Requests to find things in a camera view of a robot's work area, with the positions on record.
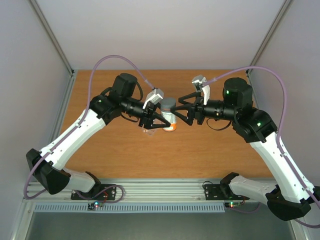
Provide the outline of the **clear plastic pill organizer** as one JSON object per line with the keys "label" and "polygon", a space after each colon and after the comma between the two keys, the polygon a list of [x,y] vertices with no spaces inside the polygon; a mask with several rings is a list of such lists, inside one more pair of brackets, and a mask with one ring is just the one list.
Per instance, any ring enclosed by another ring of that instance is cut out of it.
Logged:
{"label": "clear plastic pill organizer", "polygon": [[157,129],[142,129],[142,132],[148,136],[153,136],[156,133]]}

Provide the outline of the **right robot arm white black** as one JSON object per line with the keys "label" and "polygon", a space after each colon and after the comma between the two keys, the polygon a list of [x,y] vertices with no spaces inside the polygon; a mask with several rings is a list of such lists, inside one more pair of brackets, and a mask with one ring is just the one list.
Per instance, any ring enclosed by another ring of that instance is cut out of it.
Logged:
{"label": "right robot arm white black", "polygon": [[222,100],[210,100],[205,79],[194,78],[196,92],[178,99],[180,105],[171,112],[186,124],[203,124],[205,118],[229,121],[233,130],[260,155],[276,184],[267,185],[231,172],[220,181],[221,194],[230,200],[243,196],[266,205],[283,221],[298,220],[320,199],[320,188],[298,170],[278,136],[270,115],[253,106],[253,88],[242,78],[224,82]]}

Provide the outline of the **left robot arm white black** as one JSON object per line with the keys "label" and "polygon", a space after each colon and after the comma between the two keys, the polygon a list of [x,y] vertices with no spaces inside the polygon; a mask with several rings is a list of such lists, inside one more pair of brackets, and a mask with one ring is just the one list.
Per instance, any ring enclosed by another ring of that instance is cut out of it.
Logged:
{"label": "left robot arm white black", "polygon": [[140,84],[128,73],[118,75],[111,87],[92,98],[78,119],[52,143],[37,151],[28,151],[26,159],[32,175],[51,195],[62,190],[80,191],[89,199],[96,199],[102,184],[90,172],[77,172],[65,168],[71,156],[95,133],[112,120],[127,114],[138,119],[146,130],[167,128],[170,123],[159,113],[164,93],[154,88],[144,102],[132,97]]}

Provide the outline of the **orange pill bottle grey cap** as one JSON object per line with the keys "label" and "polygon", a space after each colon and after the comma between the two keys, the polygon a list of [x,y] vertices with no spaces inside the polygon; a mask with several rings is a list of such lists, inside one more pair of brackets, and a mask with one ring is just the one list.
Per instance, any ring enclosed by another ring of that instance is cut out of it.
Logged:
{"label": "orange pill bottle grey cap", "polygon": [[164,127],[166,132],[173,132],[177,128],[176,116],[171,112],[171,108],[176,106],[176,99],[173,97],[165,97],[160,101],[161,115],[170,123],[169,127]]}

